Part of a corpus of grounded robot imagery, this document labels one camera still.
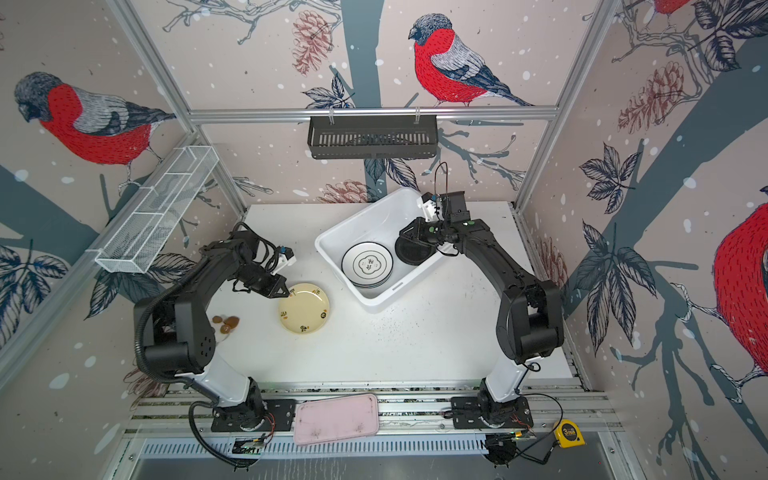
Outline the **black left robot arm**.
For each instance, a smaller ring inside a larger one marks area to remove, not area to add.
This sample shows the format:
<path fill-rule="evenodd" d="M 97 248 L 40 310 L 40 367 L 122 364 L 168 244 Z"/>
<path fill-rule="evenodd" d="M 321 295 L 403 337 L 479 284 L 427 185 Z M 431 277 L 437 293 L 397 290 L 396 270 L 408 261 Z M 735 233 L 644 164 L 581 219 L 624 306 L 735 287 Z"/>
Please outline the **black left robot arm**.
<path fill-rule="evenodd" d="M 295 261 L 293 250 L 276 246 L 240 222 L 225 240 L 201 249 L 201 259 L 159 295 L 134 306 L 134 353 L 140 371 L 161 384 L 179 383 L 216 406 L 243 404 L 255 382 L 216 353 L 207 308 L 228 282 L 237 293 L 286 298 L 278 270 Z"/>

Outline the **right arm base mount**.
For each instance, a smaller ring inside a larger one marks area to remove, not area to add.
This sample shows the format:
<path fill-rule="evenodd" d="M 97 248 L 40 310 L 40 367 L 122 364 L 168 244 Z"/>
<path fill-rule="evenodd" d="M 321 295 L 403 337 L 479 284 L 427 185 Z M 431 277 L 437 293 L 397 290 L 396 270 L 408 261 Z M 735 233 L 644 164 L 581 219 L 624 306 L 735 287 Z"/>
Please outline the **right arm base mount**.
<path fill-rule="evenodd" d="M 528 400 L 513 394 L 513 399 L 497 402 L 491 396 L 486 381 L 482 380 L 477 395 L 456 396 L 450 399 L 450 407 L 442 412 L 445 419 L 453 423 L 457 430 L 467 429 L 501 429 L 518 428 L 530 430 L 533 428 Z"/>

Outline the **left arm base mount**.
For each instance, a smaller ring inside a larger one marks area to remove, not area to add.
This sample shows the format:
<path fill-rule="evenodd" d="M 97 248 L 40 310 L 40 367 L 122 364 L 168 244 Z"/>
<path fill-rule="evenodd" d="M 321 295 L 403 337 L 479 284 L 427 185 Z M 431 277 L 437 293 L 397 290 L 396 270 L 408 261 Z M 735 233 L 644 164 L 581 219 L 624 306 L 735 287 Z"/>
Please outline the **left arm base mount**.
<path fill-rule="evenodd" d="M 211 430 L 217 433 L 288 432 L 296 405 L 294 399 L 265 400 L 258 384 L 251 382 L 243 402 L 213 409 Z"/>

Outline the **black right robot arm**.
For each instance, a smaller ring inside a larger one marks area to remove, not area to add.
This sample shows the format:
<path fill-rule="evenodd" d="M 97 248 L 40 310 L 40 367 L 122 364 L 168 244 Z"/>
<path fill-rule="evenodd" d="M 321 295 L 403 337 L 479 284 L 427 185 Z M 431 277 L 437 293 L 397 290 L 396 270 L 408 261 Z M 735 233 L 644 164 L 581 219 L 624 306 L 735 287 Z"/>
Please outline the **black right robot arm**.
<path fill-rule="evenodd" d="M 471 260 L 499 296 L 495 335 L 502 356 L 481 382 L 481 417 L 496 425 L 522 405 L 520 386 L 527 373 L 564 343 L 560 291 L 523 268 L 497 241 L 487 223 L 473 219 L 462 191 L 425 193 L 423 215 L 399 232 L 399 238 L 434 253 L 445 244 Z"/>

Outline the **white plate black rim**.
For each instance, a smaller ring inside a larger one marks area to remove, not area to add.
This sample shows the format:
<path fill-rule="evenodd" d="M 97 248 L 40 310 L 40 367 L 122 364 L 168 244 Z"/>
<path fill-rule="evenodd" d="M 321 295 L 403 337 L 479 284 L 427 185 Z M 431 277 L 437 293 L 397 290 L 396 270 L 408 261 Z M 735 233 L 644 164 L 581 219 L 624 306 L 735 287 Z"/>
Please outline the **white plate black rim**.
<path fill-rule="evenodd" d="M 377 242 L 360 242 L 342 257 L 344 276 L 358 288 L 377 288 L 386 283 L 394 268 L 390 250 Z"/>

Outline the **yellow plate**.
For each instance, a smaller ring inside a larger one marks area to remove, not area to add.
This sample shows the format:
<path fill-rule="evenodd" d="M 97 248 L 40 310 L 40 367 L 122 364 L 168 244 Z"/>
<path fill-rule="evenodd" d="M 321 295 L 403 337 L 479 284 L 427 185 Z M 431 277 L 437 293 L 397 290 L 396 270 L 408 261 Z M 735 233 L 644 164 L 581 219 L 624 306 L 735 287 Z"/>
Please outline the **yellow plate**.
<path fill-rule="evenodd" d="M 282 326 L 292 333 L 313 333 L 330 317 L 329 298 L 318 285 L 295 284 L 289 288 L 289 296 L 279 300 L 278 317 Z"/>

